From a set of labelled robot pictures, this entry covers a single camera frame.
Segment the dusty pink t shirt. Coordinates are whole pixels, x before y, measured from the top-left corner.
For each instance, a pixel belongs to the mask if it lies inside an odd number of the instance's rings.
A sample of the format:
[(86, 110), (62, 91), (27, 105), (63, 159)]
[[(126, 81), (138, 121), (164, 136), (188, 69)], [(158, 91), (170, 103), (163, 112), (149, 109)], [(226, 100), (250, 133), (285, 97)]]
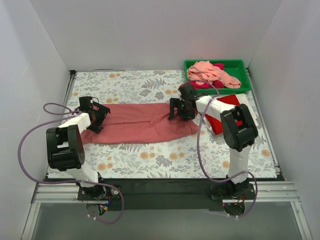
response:
[(198, 132), (193, 120), (169, 120), (169, 103), (105, 104), (110, 109), (100, 133), (85, 130), (83, 144), (150, 144), (176, 140)]

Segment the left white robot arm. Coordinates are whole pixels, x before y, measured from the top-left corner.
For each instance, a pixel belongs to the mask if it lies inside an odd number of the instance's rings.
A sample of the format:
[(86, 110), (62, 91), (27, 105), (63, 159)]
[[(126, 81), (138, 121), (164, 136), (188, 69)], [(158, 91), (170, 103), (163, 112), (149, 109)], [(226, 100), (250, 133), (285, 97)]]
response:
[(66, 172), (78, 182), (82, 193), (95, 200), (107, 196), (107, 187), (101, 184), (103, 178), (86, 162), (81, 133), (88, 130), (99, 134), (102, 123), (111, 111), (94, 101), (92, 96), (79, 98), (80, 114), (64, 124), (46, 131), (47, 159), (50, 168)]

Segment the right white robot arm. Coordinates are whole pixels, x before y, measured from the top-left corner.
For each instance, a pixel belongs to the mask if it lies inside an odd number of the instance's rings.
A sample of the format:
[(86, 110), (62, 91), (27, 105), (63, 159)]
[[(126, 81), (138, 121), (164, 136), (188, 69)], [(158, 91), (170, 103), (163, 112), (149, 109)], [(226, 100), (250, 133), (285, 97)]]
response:
[(258, 136), (257, 126), (246, 104), (224, 103), (220, 98), (198, 93), (190, 83), (179, 87), (180, 98), (169, 100), (169, 120), (180, 117), (182, 120), (193, 120), (197, 113), (202, 118), (210, 116), (221, 122), (222, 134), (230, 150), (229, 169), (226, 178), (212, 182), (209, 193), (212, 197), (243, 197), (251, 190), (248, 171), (249, 153)]

